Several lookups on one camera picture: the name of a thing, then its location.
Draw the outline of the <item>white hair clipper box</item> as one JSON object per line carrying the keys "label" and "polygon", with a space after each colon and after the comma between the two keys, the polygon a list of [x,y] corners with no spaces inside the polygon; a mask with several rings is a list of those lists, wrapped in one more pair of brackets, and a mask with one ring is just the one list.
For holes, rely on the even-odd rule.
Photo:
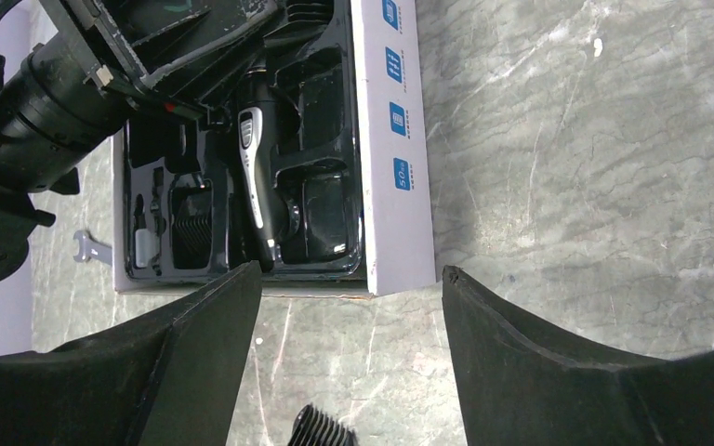
{"label": "white hair clipper box", "polygon": [[[412,1],[334,1],[325,31],[302,45],[267,48],[285,4],[228,76],[211,114],[185,123],[133,116],[113,141],[113,285],[122,293],[175,293],[258,261],[239,156],[237,91],[267,71],[279,99],[275,189],[288,227],[272,270],[273,296],[376,297],[436,281],[423,95]],[[152,170],[165,169],[162,275],[135,266],[136,216],[150,212]],[[203,269],[176,269],[171,191],[212,189],[212,250]]]}

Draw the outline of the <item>black comb guard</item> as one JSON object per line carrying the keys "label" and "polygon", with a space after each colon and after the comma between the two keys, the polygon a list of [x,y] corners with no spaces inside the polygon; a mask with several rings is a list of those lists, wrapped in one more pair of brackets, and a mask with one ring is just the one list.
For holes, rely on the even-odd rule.
{"label": "black comb guard", "polygon": [[264,36],[267,48],[302,45],[317,38],[334,17],[334,1],[287,1],[286,23]]}
{"label": "black comb guard", "polygon": [[212,189],[193,184],[171,191],[171,249],[176,269],[203,269],[212,250]]}
{"label": "black comb guard", "polygon": [[312,404],[297,415],[288,446],[357,446],[353,429]]}

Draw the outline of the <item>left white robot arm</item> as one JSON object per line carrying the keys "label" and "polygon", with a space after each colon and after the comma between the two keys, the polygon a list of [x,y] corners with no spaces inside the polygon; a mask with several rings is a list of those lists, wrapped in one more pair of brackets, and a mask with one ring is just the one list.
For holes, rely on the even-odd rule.
{"label": "left white robot arm", "polygon": [[45,1],[56,34],[5,75],[0,53],[0,281],[55,216],[47,190],[75,195],[77,165],[137,114],[185,123],[213,113],[238,52],[277,1]]}

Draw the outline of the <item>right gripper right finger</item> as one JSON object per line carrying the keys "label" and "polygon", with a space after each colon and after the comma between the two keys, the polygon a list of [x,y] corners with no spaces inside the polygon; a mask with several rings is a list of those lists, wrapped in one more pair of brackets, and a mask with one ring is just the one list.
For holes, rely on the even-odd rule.
{"label": "right gripper right finger", "polygon": [[677,360],[591,341],[443,269],[471,445],[714,445],[714,350]]}

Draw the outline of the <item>black silver hair clipper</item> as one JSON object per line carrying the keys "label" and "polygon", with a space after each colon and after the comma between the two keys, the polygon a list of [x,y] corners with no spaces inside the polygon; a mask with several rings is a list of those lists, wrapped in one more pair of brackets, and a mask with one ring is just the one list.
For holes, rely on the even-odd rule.
{"label": "black silver hair clipper", "polygon": [[279,99],[271,91],[267,71],[252,69],[238,83],[239,156],[243,167],[250,215],[258,241],[258,261],[273,269],[277,248],[288,227],[287,205],[275,189],[272,154],[280,142]]}

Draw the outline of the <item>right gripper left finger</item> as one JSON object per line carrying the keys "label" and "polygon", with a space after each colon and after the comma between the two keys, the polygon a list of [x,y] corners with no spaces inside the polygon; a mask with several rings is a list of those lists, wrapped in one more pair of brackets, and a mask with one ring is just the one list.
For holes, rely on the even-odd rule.
{"label": "right gripper left finger", "polygon": [[0,445],[223,445],[261,300],[257,263],[46,353],[0,356]]}

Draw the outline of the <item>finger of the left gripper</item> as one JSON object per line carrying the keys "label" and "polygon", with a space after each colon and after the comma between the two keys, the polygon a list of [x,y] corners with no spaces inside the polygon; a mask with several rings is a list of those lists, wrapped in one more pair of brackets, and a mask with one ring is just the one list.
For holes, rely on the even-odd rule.
{"label": "finger of the left gripper", "polygon": [[169,37],[141,46],[145,73],[141,82],[151,91],[186,103],[205,103],[204,96],[256,46],[259,32],[281,13],[278,1],[237,1],[241,8],[241,39],[231,44],[195,44],[190,38]]}
{"label": "finger of the left gripper", "polygon": [[237,1],[105,1],[103,3],[131,46],[169,37],[199,44],[241,39]]}

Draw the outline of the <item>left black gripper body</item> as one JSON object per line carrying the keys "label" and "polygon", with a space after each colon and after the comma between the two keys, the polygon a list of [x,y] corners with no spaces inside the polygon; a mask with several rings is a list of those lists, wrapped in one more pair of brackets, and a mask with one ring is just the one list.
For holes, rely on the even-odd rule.
{"label": "left black gripper body", "polygon": [[131,46],[121,34],[105,1],[43,1],[41,7],[57,27],[85,75],[101,90],[120,94],[137,110],[169,112],[195,120],[207,106],[155,93],[141,82],[146,71],[141,46]]}

